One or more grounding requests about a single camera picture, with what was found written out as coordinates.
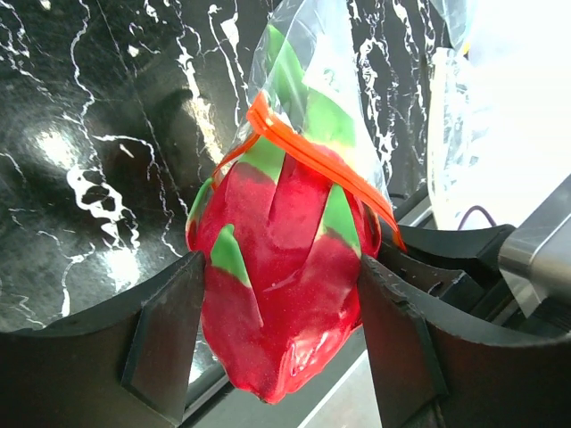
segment black plastic bracket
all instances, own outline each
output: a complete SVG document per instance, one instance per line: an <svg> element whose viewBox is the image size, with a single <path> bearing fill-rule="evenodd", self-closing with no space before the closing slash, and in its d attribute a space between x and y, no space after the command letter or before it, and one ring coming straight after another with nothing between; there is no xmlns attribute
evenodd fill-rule
<svg viewBox="0 0 571 428"><path fill-rule="evenodd" d="M0 333L5 427L170 428L182 422L203 301L189 253L40 331Z"/></svg>
<svg viewBox="0 0 571 428"><path fill-rule="evenodd" d="M571 422L567 336L538 337L473 317L371 258L363 260L359 293L384 428ZM427 334L419 334L419 318ZM430 338L429 345L423 337ZM448 394L439 387L435 366Z"/></svg>
<svg viewBox="0 0 571 428"><path fill-rule="evenodd" d="M501 225L480 230L432 230L401 226L408 254L436 268L461 269L480 285L493 286L501 277L498 255L515 230Z"/></svg>
<svg viewBox="0 0 571 428"><path fill-rule="evenodd" d="M484 289L460 269L427 265L384 243L378 254L383 266L420 290L438 297L455 308L469 312L484 296Z"/></svg>

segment clear plastic bag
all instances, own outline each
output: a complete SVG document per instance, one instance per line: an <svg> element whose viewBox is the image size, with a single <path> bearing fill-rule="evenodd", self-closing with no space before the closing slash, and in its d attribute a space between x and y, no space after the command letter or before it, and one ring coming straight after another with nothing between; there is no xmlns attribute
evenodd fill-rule
<svg viewBox="0 0 571 428"><path fill-rule="evenodd" d="M478 4L485 0L430 0L448 28L454 49L465 54L473 34Z"/></svg>
<svg viewBox="0 0 571 428"><path fill-rule="evenodd" d="M398 234L383 165L363 117L351 31L344 0L280 4L254 53L251 108L217 172L255 143L248 139L252 132L266 136L355 194ZM335 122L324 121L332 117Z"/></svg>
<svg viewBox="0 0 571 428"><path fill-rule="evenodd" d="M440 229L464 226L480 182L474 174L487 152L491 107L474 90L473 68L451 49L438 48L432 59L428 121L428 194Z"/></svg>
<svg viewBox="0 0 571 428"><path fill-rule="evenodd" d="M277 403L360 325L360 258L378 253L378 216L400 237L363 119L345 0L283 0L248 91L187 241L206 255L204 337L236 387Z"/></svg>

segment black marble surface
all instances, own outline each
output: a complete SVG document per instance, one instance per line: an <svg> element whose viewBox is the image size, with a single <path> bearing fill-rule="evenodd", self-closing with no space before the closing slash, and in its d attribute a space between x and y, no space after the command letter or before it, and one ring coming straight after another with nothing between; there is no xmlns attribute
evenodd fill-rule
<svg viewBox="0 0 571 428"><path fill-rule="evenodd" d="M0 330L42 328L186 252L186 214L247 108L272 0L0 0ZM428 0L356 0L389 189L425 180ZM202 338L191 377L212 362Z"/></svg>

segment purple cable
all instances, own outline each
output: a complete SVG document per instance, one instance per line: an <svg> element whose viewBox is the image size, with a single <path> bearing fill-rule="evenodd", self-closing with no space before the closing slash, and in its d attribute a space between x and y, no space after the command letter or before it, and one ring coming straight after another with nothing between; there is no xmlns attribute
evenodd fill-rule
<svg viewBox="0 0 571 428"><path fill-rule="evenodd" d="M490 213L488 211L486 211L484 209L484 207L481 207L480 205L475 205L472 208L470 208L468 211L466 211L466 214L464 214L464 217L460 221L460 224L458 226L458 230L462 230L462 227L464 227L464 225L466 224L468 218L470 217L470 214L472 214L474 211L480 211L482 214L484 214L484 217L486 218L486 220L488 220L491 227L497 226L496 222L493 220Z"/></svg>

